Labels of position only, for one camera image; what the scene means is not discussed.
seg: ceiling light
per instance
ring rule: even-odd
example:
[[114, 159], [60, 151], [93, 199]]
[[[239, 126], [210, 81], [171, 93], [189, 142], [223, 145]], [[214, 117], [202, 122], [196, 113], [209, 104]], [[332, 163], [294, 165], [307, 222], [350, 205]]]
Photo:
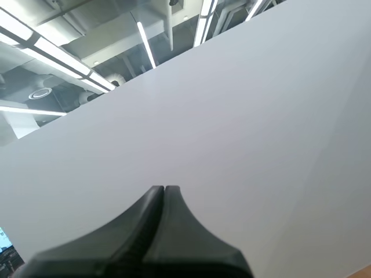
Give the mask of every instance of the ceiling light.
[[213, 13], [216, 9], [216, 5], [218, 5], [218, 0], [215, 0], [213, 3], [213, 7], [211, 8], [211, 13]]
[[146, 48], [148, 58], [150, 59], [151, 65], [152, 65], [153, 68], [156, 68], [155, 60], [153, 59], [152, 52], [151, 52], [151, 49], [150, 49], [150, 45], [148, 44], [147, 36], [144, 32], [143, 25], [142, 25], [141, 22], [138, 22], [137, 25], [138, 25], [138, 29], [139, 29], [141, 39], [144, 43], [144, 47]]
[[201, 8], [201, 16], [208, 16], [212, 3], [213, 3], [213, 0], [203, 0], [202, 8]]
[[195, 42], [193, 44], [193, 47], [199, 46], [202, 43], [202, 35], [203, 35], [203, 31], [205, 27], [206, 27], [206, 19], [199, 19], [198, 24], [197, 24]]
[[12, 17], [10, 14], [6, 13], [4, 10], [0, 10], [0, 26], [19, 36], [25, 41], [28, 40], [33, 33], [33, 31], [26, 25]]
[[105, 80], [102, 76], [100, 76], [99, 74], [97, 74], [95, 72], [92, 72], [92, 74], [90, 75], [90, 78], [93, 79], [94, 81], [98, 82], [102, 86], [110, 89], [111, 91], [116, 89], [115, 85], [113, 85], [111, 82]]
[[51, 42], [47, 41], [43, 37], [39, 38], [38, 41], [35, 43], [35, 46], [47, 54], [57, 58], [58, 60], [62, 61], [63, 63], [69, 65], [71, 68], [81, 72], [84, 75], [88, 75], [90, 72], [90, 68], [80, 63], [78, 60], [61, 50], [58, 46], [55, 46]]
[[14, 113], [38, 114], [38, 115], [50, 115], [50, 116], [64, 116], [64, 115], [67, 114], [67, 113], [64, 113], [64, 112], [33, 110], [33, 109], [27, 109], [27, 108], [15, 108], [15, 107], [6, 107], [6, 106], [0, 106], [0, 111], [14, 112]]
[[257, 2], [255, 3], [254, 7], [251, 9], [251, 11], [249, 12], [249, 15], [247, 16], [246, 20], [245, 21], [249, 21], [253, 16], [254, 14], [256, 13], [257, 9], [259, 8], [259, 6], [261, 5], [263, 0], [257, 0]]
[[73, 78], [81, 78], [80, 75], [70, 71], [68, 68], [65, 68], [64, 66], [60, 65], [60, 64], [57, 64], [55, 63], [54, 61], [46, 58], [45, 56], [43, 55], [40, 55], [39, 53], [33, 51], [32, 49], [29, 49], [29, 48], [26, 48], [26, 49], [20, 49], [23, 53], [61, 71], [61, 72], [64, 72], [65, 74], [68, 74], [69, 76], [73, 77]]
[[204, 43], [206, 41], [206, 37], [208, 36], [208, 32], [209, 32], [209, 28], [210, 28], [212, 19], [213, 19], [213, 15], [211, 15], [209, 17], [209, 21], [208, 21], [208, 24], [207, 24], [206, 29], [205, 29], [205, 35], [203, 36], [201, 43]]
[[0, 42], [5, 42], [7, 45], [19, 45], [14, 39], [0, 33]]
[[95, 83], [91, 82], [90, 80], [83, 79], [81, 81], [84, 82], [84, 83], [86, 83], [86, 84], [88, 84], [88, 85], [90, 85], [91, 87], [94, 87], [95, 89], [100, 90], [103, 93], [108, 93], [108, 91], [106, 89], [103, 89], [101, 86], [96, 85]]

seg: round ceiling light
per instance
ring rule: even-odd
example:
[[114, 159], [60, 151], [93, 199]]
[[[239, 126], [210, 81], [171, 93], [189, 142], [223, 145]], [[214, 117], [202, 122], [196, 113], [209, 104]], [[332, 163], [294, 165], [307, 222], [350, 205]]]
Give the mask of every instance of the round ceiling light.
[[30, 100], [38, 100], [39, 98], [46, 97], [52, 92], [52, 88], [41, 88], [36, 91], [33, 91], [28, 98]]

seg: wooden surface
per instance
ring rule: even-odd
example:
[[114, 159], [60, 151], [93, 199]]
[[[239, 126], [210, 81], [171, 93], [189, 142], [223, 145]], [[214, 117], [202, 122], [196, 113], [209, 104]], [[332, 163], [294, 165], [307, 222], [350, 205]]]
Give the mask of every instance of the wooden surface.
[[367, 268], [363, 268], [359, 272], [354, 273], [348, 278], [371, 278], [371, 265], [369, 265]]

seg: led strip light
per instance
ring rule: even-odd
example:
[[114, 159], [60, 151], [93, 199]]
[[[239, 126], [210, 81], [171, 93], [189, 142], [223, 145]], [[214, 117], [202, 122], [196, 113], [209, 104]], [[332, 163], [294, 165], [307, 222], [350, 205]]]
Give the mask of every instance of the led strip light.
[[19, 47], [25, 54], [73, 78], [80, 79], [103, 93], [108, 93], [116, 88], [102, 76], [40, 36], [2, 8], [0, 8], [0, 41]]

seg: pipe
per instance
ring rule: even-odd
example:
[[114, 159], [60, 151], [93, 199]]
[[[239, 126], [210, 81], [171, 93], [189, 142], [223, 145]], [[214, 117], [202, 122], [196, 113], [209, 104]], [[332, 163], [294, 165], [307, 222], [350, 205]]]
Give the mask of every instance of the pipe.
[[168, 28], [168, 37], [169, 37], [169, 44], [170, 44], [170, 50], [173, 51], [174, 49], [174, 43], [173, 43], [173, 12], [172, 7], [170, 5], [167, 5], [167, 12], [166, 12], [166, 25]]
[[227, 6], [224, 7], [224, 9], [220, 13], [220, 17], [219, 17], [218, 23], [216, 24], [216, 28], [215, 28], [213, 37], [215, 37], [219, 33], [221, 33], [221, 29], [222, 29], [222, 27], [225, 23], [225, 20], [227, 19], [228, 14], [231, 11], [237, 9], [238, 7], [244, 6], [244, 5], [246, 5], [246, 0], [241, 0], [241, 1], [232, 3], [232, 4], [227, 5]]
[[121, 74], [110, 74], [109, 76], [106, 76], [105, 78], [111, 83], [116, 81], [118, 86], [121, 86], [122, 84], [126, 82], [125, 78]]

